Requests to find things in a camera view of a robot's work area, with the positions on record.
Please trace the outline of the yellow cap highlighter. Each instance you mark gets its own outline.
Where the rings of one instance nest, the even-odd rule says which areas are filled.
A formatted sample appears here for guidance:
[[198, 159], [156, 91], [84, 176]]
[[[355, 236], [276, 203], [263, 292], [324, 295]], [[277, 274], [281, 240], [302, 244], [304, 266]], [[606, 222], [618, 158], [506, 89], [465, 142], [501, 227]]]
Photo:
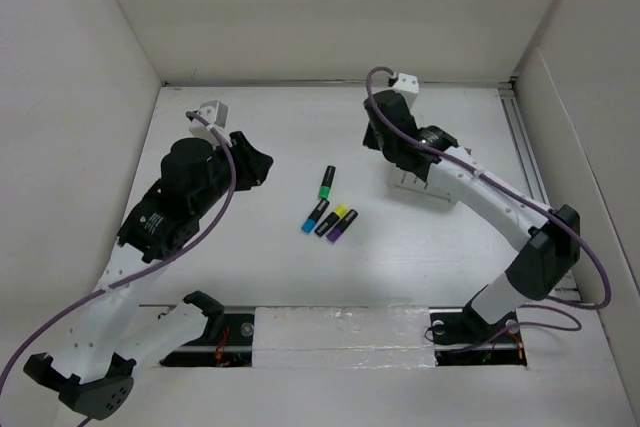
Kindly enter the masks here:
[[314, 233], [322, 237], [326, 235], [348, 212], [345, 204], [339, 204], [331, 213], [329, 213], [315, 228]]

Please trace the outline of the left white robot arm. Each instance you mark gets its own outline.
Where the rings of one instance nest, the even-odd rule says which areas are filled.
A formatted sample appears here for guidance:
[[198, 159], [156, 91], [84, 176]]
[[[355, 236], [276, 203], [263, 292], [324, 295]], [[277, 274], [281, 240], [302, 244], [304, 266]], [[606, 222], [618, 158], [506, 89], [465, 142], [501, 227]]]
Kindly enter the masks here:
[[229, 140], [176, 141], [160, 164], [160, 177], [132, 208], [117, 234], [95, 290], [70, 306], [85, 311], [68, 337], [49, 352], [31, 355], [24, 373], [57, 393], [70, 410], [89, 419], [113, 415], [130, 395], [139, 371], [178, 347], [222, 334], [224, 306], [196, 290], [151, 327], [127, 336], [141, 301], [178, 259], [209, 234], [200, 221], [217, 203], [260, 186], [273, 164], [243, 133]]

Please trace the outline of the purple cap highlighter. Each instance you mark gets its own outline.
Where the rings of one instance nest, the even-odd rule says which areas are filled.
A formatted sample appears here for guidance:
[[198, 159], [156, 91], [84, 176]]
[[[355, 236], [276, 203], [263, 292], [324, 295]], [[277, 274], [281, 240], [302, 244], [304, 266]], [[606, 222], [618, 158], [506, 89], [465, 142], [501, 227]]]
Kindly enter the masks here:
[[326, 235], [326, 239], [330, 243], [335, 243], [352, 225], [358, 215], [359, 213], [355, 209], [350, 209]]

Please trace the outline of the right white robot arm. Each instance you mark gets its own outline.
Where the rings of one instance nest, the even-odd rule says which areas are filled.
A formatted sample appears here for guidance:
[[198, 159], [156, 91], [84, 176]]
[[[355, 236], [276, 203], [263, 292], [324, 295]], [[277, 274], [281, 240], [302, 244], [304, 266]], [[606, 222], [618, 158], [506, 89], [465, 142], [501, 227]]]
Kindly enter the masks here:
[[492, 188], [495, 176], [449, 133], [434, 125], [418, 126], [405, 98], [394, 90], [375, 93], [365, 100], [364, 108], [369, 117], [365, 147], [464, 203], [517, 253], [503, 273], [445, 323], [441, 343], [487, 340], [504, 325], [508, 314], [545, 299], [579, 259], [579, 245], [572, 237], [580, 227], [578, 213], [569, 206], [555, 211], [522, 193], [508, 196], [503, 192], [505, 183]]

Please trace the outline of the blue cap highlighter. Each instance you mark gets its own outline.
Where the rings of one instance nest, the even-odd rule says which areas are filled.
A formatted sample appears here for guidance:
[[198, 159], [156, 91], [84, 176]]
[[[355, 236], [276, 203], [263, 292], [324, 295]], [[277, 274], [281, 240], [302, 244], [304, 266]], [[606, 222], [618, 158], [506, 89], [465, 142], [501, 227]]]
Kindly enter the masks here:
[[305, 234], [310, 234], [314, 230], [316, 224], [321, 219], [329, 205], [330, 203], [327, 199], [320, 199], [316, 207], [311, 211], [311, 213], [303, 223], [301, 231]]

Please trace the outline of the green cap highlighter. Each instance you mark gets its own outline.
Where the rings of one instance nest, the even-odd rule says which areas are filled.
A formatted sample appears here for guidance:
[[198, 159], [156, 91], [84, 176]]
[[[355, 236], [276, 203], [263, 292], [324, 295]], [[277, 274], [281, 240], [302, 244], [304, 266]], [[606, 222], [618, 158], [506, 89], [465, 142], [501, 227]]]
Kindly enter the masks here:
[[333, 185], [336, 167], [328, 165], [324, 171], [323, 178], [318, 191], [318, 198], [328, 200]]

